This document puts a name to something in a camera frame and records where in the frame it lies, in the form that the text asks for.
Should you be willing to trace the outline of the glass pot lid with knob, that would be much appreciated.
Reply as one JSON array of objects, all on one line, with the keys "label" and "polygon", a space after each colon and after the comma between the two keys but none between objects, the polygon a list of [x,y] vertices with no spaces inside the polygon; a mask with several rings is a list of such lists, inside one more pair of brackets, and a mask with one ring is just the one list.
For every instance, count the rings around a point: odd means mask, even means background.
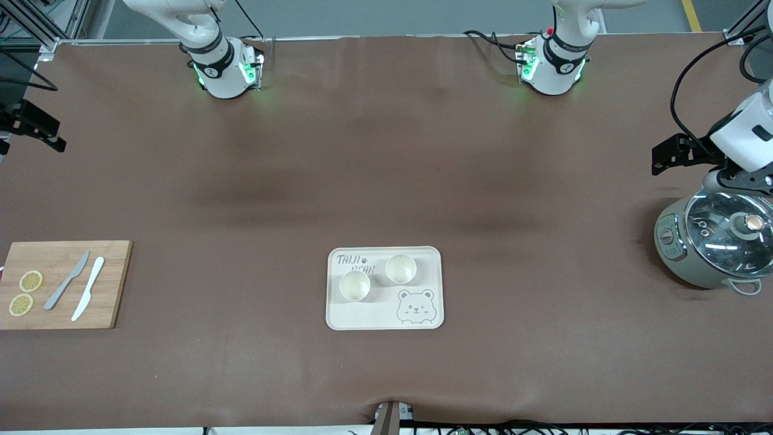
[{"label": "glass pot lid with knob", "polygon": [[699,191],[685,207],[685,230],[715,269],[741,279],[773,274],[773,205],[767,200]]}]

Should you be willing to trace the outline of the cream tray with bear print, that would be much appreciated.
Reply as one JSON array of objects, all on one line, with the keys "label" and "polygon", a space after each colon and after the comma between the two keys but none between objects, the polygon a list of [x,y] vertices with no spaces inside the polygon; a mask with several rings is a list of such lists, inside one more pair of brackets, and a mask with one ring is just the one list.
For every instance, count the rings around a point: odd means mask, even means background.
[{"label": "cream tray with bear print", "polygon": [[[392,283],[385,273],[395,254],[417,262],[417,275],[406,285]],[[342,276],[355,270],[371,280],[362,301],[348,301],[339,292]],[[433,246],[342,247],[329,253],[326,322],[332,330],[436,329],[444,317],[442,258]]]}]

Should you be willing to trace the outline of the grey plastic knife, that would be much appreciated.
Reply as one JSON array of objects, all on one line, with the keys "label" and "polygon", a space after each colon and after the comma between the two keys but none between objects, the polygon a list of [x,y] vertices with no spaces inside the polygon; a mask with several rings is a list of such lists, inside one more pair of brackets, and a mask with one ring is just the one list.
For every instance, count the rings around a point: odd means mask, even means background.
[{"label": "grey plastic knife", "polygon": [[90,252],[87,250],[83,255],[81,256],[79,262],[75,264],[74,269],[69,273],[68,276],[64,279],[63,283],[56,289],[56,291],[51,295],[51,297],[47,300],[47,302],[44,304],[43,308],[45,311],[50,311],[51,309],[55,308],[56,304],[59,302],[60,298],[66,291],[67,287],[69,286],[72,281],[74,281],[75,278],[77,278],[81,272],[85,269],[86,264],[88,264]]}]

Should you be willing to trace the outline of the aluminium frame corner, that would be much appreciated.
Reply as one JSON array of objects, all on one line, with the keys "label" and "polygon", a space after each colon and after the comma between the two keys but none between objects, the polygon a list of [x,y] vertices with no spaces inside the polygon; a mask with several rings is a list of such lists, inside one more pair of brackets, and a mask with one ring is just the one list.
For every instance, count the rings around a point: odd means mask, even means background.
[{"label": "aluminium frame corner", "polygon": [[743,46],[748,42],[767,36],[773,42],[773,0],[750,0],[740,17],[722,31],[729,46]]}]

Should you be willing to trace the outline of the white plastic knife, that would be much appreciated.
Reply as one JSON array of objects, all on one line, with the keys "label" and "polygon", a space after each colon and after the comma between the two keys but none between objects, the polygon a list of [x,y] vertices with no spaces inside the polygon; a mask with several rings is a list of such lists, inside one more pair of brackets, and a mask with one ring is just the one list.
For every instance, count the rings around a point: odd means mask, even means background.
[{"label": "white plastic knife", "polygon": [[86,308],[88,308],[89,302],[91,302],[92,299],[92,290],[98,276],[100,275],[101,270],[104,267],[105,261],[106,260],[104,257],[98,257],[95,259],[91,273],[89,273],[88,281],[86,282],[85,290],[83,290],[83,294],[81,295],[77,308],[75,309],[70,319],[72,322],[79,320],[83,313],[85,313]]}]

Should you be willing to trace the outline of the aluminium frame with black braces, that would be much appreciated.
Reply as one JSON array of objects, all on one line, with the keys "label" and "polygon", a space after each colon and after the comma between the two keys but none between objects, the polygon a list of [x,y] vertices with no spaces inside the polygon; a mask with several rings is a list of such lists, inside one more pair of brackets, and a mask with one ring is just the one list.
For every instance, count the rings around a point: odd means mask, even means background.
[{"label": "aluminium frame with black braces", "polygon": [[52,52],[75,39],[94,0],[0,0],[0,47]]}]

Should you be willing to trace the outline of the brown table cover mat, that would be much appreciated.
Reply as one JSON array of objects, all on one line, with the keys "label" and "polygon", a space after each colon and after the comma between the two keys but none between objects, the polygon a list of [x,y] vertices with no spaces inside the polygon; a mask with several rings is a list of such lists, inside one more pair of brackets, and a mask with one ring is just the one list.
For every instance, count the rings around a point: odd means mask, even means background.
[{"label": "brown table cover mat", "polygon": [[[201,91],[175,46],[61,47],[64,153],[14,138],[0,260],[132,240],[116,326],[0,332],[0,430],[773,422],[773,289],[674,280],[653,177],[669,96],[719,34],[602,35],[571,93],[464,37],[278,42],[265,85]],[[332,330],[327,259],[433,246],[436,329]]]}]

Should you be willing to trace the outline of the green electric cooking pot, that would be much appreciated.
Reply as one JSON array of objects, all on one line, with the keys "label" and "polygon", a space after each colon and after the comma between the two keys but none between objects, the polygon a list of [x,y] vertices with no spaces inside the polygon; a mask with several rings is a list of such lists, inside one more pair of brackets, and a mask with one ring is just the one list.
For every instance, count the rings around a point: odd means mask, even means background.
[{"label": "green electric cooking pot", "polygon": [[727,275],[704,261],[693,248],[685,228],[685,209],[693,196],[682,198],[660,212],[653,229],[655,248],[660,259],[674,275],[693,286],[702,289],[726,287],[740,295],[759,294],[762,291],[762,279],[773,274],[754,279]]}]

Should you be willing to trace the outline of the white plastic cup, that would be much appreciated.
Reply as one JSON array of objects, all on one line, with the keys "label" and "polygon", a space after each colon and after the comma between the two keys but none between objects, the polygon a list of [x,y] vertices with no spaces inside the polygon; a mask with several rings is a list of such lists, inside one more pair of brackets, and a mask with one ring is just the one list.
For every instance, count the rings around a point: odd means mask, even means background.
[{"label": "white plastic cup", "polygon": [[385,265],[386,277],[398,285],[410,283],[416,277],[417,271],[417,262],[408,254],[395,254]]},{"label": "white plastic cup", "polygon": [[362,271],[346,272],[339,282],[339,292],[348,301],[362,301],[369,295],[371,280]]}]

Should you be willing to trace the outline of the aluminium profile post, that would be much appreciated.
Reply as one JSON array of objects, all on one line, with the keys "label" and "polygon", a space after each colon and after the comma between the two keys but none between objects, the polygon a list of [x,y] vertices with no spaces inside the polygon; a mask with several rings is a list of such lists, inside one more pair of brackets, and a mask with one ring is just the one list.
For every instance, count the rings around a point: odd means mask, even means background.
[{"label": "aluminium profile post", "polygon": [[384,402],[374,414],[370,435],[411,435],[414,427],[414,407],[404,402]]}]

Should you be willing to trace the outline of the wooden cutting board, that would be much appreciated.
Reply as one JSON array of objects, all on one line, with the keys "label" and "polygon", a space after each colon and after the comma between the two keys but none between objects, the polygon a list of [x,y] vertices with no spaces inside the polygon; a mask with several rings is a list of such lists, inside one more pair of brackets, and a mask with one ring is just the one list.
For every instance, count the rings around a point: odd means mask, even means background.
[{"label": "wooden cutting board", "polygon": [[[55,308],[43,306],[74,269],[85,251],[89,259],[81,274],[67,286]],[[0,330],[67,330],[108,329],[114,326],[128,262],[132,253],[129,240],[50,240],[49,242],[14,242],[4,262],[0,279]],[[105,264],[92,290],[92,299],[79,320],[70,319],[88,283],[89,273],[98,257]],[[19,279],[28,271],[37,270],[44,283],[34,292],[22,292]],[[18,294],[30,294],[34,306],[28,314],[12,317],[8,306]]]}]

